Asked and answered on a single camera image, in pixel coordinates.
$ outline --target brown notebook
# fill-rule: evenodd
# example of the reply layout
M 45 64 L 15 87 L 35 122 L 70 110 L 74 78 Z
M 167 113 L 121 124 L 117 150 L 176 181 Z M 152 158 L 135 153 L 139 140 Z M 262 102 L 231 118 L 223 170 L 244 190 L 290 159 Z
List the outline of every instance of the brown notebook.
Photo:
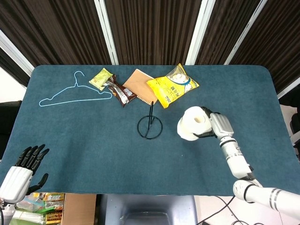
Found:
M 156 103 L 158 100 L 152 89 L 146 83 L 152 79 L 153 77 L 136 69 L 123 86 L 135 93 L 139 99 L 150 105 L 152 101 L 153 103 Z

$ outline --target clothes hanger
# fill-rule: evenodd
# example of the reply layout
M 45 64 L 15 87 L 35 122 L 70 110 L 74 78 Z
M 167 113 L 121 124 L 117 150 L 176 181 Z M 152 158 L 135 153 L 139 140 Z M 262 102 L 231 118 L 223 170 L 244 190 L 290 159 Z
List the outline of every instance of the clothes hanger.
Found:
M 39 106 L 40 106 L 40 107 L 44 107 L 44 106 L 50 106 L 50 105 L 60 105 L 60 104 L 70 103 L 70 102 L 83 102 L 83 101 L 105 100 L 105 99 L 111 99 L 111 98 L 112 98 L 113 95 L 112 95 L 110 92 L 102 91 L 102 92 L 100 93 L 98 90 L 96 90 L 96 89 L 94 89 L 94 88 L 90 88 L 90 87 L 85 86 L 85 85 L 78 85 L 77 78 L 76 78 L 76 73 L 81 73 L 83 76 L 85 76 L 85 75 L 83 74 L 83 72 L 81 72 L 81 71 L 76 71 L 76 72 L 74 73 L 74 78 L 75 78 L 75 84 L 74 84 L 74 86 L 70 86 L 70 87 L 67 87 L 67 88 L 61 90 L 61 91 L 58 92 L 57 94 L 53 95 L 52 98 L 45 98 L 45 99 L 41 100 L 41 101 L 38 103 Z M 81 100 L 73 100 L 73 101 L 67 101 L 67 102 L 53 103 L 53 104 L 48 104 L 48 105 L 41 105 L 41 103 L 42 103 L 43 101 L 46 101 L 46 100 L 51 101 L 55 96 L 58 96 L 60 93 L 64 92 L 65 90 L 71 89 L 71 88 L 76 88 L 76 87 L 85 87 L 85 88 L 94 90 L 94 91 L 98 92 L 99 95 L 102 95 L 103 93 L 107 93 L 107 94 L 110 94 L 110 97 L 106 97 L 106 98 L 94 98 L 94 99 L 81 99 Z

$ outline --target dark curtain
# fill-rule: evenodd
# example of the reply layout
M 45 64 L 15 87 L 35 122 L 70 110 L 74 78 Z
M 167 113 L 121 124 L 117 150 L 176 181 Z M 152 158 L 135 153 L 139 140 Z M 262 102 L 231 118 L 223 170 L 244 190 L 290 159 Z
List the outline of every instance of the dark curtain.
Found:
M 120 64 L 185 63 L 200 0 L 106 0 Z
M 0 67 L 8 72 L 20 84 L 27 87 L 29 76 L 22 70 L 1 48 L 0 48 Z
M 277 93 L 300 77 L 300 1 L 269 0 L 231 64 L 265 66 Z
M 0 29 L 35 67 L 111 64 L 93 0 L 1 0 Z
M 216 0 L 195 64 L 224 64 L 258 3 Z

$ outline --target white paper roll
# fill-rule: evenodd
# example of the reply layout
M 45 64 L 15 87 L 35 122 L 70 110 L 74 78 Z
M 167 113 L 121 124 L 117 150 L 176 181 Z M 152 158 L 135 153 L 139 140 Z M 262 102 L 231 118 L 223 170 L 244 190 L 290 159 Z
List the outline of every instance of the white paper roll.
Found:
M 210 119 L 198 106 L 188 108 L 177 124 L 177 133 L 188 141 L 197 140 L 194 134 L 200 135 L 211 131 Z

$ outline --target black cable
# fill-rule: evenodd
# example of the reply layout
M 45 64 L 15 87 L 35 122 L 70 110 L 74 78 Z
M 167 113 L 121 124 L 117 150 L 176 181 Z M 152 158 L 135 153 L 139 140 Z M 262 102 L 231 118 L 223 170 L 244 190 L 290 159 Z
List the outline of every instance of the black cable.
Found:
M 227 203 L 223 200 L 223 198 L 221 198 L 221 197 L 219 197 L 219 196 L 216 196 L 216 195 L 214 195 L 215 197 L 217 197 L 218 199 L 220 199 L 222 202 L 224 202 L 224 204 L 226 205 Z M 237 219 L 237 220 L 239 220 L 238 218 L 237 218 L 237 216 L 234 214 L 234 212 L 231 210 L 231 208 L 227 205 L 227 208 L 229 209 L 229 211 L 232 213 L 232 215 Z
M 223 209 L 225 209 L 225 208 L 233 201 L 234 198 L 235 198 L 235 196 L 233 196 L 232 199 L 230 199 L 230 201 L 229 201 L 223 208 L 221 208 L 218 212 L 215 212 L 214 214 L 212 214 L 211 216 L 207 217 L 206 219 L 201 220 L 201 221 L 200 221 L 199 223 L 197 223 L 196 225 L 199 225 L 200 223 L 204 222 L 205 220 L 207 220 L 207 219 L 213 217 L 214 215 L 218 214 L 219 212 L 221 212 Z
M 249 225 L 248 223 L 246 223 L 245 221 L 242 221 L 242 220 L 236 220 L 231 225 L 235 225 L 236 223 L 241 223 L 241 224 L 243 223 L 243 224 Z
M 4 216 L 3 216 L 3 212 L 2 212 L 1 206 L 0 206 L 0 214 L 1 214 L 1 225 L 4 225 Z

